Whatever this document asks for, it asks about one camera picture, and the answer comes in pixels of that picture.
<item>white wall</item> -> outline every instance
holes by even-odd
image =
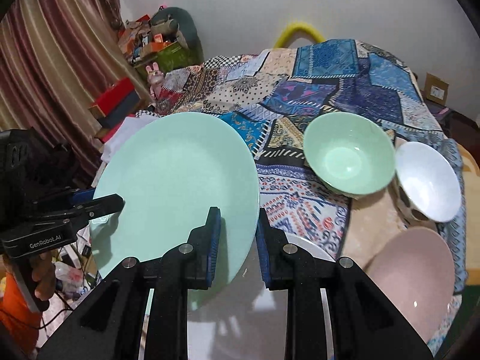
[[[325,38],[355,38],[395,54],[419,76],[450,84],[448,105],[473,120],[480,114],[480,39],[456,0],[122,0],[124,20],[162,4],[190,12],[206,59],[259,53],[291,21],[306,21]]]

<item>checkered fabric patch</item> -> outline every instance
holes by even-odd
[[[237,56],[219,55],[203,62],[203,68],[207,70],[213,70],[213,69],[223,68],[225,66],[234,66],[238,62],[240,62],[241,58],[242,58],[241,55],[237,55]]]

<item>silver screw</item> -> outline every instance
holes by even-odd
[[[179,247],[178,247],[178,251],[180,253],[183,253],[183,254],[187,254],[187,253],[190,253],[192,250],[194,249],[194,247],[190,244],[181,244]]]
[[[342,257],[339,262],[344,268],[351,268],[353,266],[353,260],[348,257]]]
[[[286,244],[283,246],[283,251],[287,254],[297,253],[298,247],[294,244]]]
[[[121,264],[125,268],[132,268],[133,266],[135,266],[136,263],[137,263],[137,260],[135,259],[135,257],[127,257],[126,259],[123,259],[123,261],[121,262]]]

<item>bowl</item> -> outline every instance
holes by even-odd
[[[451,221],[462,203],[460,185],[448,161],[420,142],[402,144],[395,154],[397,205],[409,219]]]
[[[332,112],[307,127],[303,150],[316,175],[333,191],[361,197],[385,188],[395,174],[395,150],[375,123]]]
[[[442,237],[426,227],[411,227],[385,245],[367,274],[423,341],[430,340],[455,284],[452,252]]]

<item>pink object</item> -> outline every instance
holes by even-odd
[[[430,340],[447,313],[455,283],[452,253],[442,237],[412,227],[385,245],[367,273],[423,341]]]

